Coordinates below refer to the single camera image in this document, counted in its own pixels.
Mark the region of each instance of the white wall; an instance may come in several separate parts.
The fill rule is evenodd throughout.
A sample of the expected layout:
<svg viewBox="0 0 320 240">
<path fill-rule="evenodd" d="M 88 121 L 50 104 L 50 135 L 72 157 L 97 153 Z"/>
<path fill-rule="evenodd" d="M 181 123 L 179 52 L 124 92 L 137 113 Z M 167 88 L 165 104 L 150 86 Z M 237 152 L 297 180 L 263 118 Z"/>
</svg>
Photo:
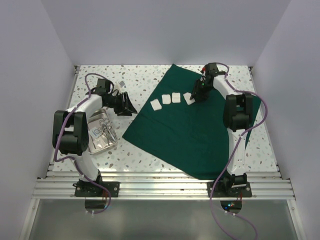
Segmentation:
<svg viewBox="0 0 320 240">
<path fill-rule="evenodd" d="M 74 64 L 252 66 L 290 0 L 42 0 Z"/>
<path fill-rule="evenodd" d="M 319 46 L 320 1 L 292 0 L 253 68 L 275 155 L 310 240 L 320 236 Z"/>
<path fill-rule="evenodd" d="M 0 2 L 0 239 L 18 239 L 73 65 L 40 0 Z"/>
</svg>

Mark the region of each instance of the transparent tray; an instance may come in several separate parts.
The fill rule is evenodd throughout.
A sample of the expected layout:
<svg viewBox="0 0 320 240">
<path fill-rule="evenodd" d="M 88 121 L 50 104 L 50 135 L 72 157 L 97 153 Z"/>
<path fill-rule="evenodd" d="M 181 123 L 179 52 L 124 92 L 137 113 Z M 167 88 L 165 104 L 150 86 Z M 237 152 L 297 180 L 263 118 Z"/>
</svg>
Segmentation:
<svg viewBox="0 0 320 240">
<path fill-rule="evenodd" d="M 117 134 L 111 125 L 104 108 L 96 111 L 88 120 L 90 154 L 100 153 L 113 148 L 118 143 Z"/>
</svg>

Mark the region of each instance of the green cloth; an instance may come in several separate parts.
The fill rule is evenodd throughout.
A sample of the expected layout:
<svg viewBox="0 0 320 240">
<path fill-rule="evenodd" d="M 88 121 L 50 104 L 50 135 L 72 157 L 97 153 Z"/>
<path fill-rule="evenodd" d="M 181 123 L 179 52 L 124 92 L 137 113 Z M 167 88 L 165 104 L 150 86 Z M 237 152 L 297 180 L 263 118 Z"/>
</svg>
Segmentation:
<svg viewBox="0 0 320 240">
<path fill-rule="evenodd" d="M 210 91 L 208 100 L 191 105 L 183 97 L 192 92 L 200 76 L 173 64 L 123 138 L 194 178 L 210 180 L 228 162 L 229 137 L 223 124 L 225 100 L 218 91 Z M 162 94 L 172 93 L 181 94 L 181 103 L 162 104 L 161 110 L 153 110 L 150 101 L 162 103 Z M 260 103 L 257 97 L 253 99 L 253 119 Z"/>
</svg>

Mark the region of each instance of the terrazzo tabletop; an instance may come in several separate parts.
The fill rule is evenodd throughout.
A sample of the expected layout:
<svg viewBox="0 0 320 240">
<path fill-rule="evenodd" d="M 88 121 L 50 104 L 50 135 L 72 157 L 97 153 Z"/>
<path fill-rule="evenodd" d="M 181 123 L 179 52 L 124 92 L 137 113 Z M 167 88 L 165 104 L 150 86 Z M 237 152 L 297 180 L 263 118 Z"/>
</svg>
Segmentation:
<svg viewBox="0 0 320 240">
<path fill-rule="evenodd" d="M 185 69 L 200 73 L 202 65 L 181 65 Z M 139 112 L 148 97 L 156 88 L 170 65 L 82 65 L 72 90 L 70 106 L 85 97 L 88 91 L 84 76 L 97 73 L 105 76 L 114 84 L 123 81 L 122 91 L 128 92 L 130 100 Z M 255 91 L 247 66 L 230 66 L 228 79 L 240 90 Z M 97 84 L 96 76 L 88 77 L 90 88 Z M 91 155 L 93 163 L 103 172 L 181 172 L 181 170 L 161 159 L 141 150 L 122 138 L 122 135 L 137 116 L 117 116 L 113 109 L 107 114 L 118 136 L 117 146 L 104 152 Z M 258 111 L 256 122 L 262 119 Z M 245 168 L 247 172 L 277 172 L 276 159 L 264 124 L 252 130 L 246 147 Z M 70 160 L 55 162 L 53 171 L 76 171 Z"/>
</svg>

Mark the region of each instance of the white square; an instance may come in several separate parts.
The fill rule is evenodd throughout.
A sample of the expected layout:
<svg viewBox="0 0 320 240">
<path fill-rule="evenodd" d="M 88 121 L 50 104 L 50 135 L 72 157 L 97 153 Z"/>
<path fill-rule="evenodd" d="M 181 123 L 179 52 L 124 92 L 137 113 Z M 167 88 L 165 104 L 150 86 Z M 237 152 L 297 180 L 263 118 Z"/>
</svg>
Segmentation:
<svg viewBox="0 0 320 240">
<path fill-rule="evenodd" d="M 162 95 L 162 104 L 170 104 L 170 103 L 171 103 L 170 94 L 163 94 Z"/>
<path fill-rule="evenodd" d="M 191 97 L 190 92 L 186 92 L 185 94 L 183 94 L 183 96 L 186 101 L 186 104 L 188 104 L 188 105 L 193 104 L 196 101 L 194 98 L 190 100 L 190 97 Z"/>
<path fill-rule="evenodd" d="M 180 92 L 173 92 L 172 93 L 172 102 L 173 103 L 181 103 Z"/>
<path fill-rule="evenodd" d="M 161 106 L 161 104 L 160 104 L 158 99 L 155 99 L 155 100 L 151 101 L 150 103 L 151 103 L 151 106 L 152 106 L 154 111 L 162 109 L 162 106 Z"/>
</svg>

